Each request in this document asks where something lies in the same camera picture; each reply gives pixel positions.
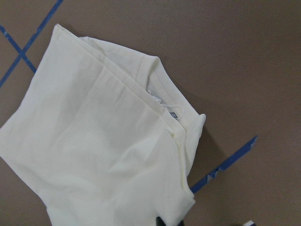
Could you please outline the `cream white t-shirt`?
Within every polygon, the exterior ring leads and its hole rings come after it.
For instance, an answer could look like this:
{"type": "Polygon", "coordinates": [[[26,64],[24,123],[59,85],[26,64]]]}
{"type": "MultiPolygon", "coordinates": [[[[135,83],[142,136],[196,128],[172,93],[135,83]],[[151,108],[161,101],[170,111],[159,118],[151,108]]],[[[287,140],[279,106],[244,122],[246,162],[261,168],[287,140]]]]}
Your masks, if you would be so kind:
{"type": "Polygon", "coordinates": [[[0,155],[54,226],[176,226],[205,120],[158,57],[57,24],[0,155]]]}

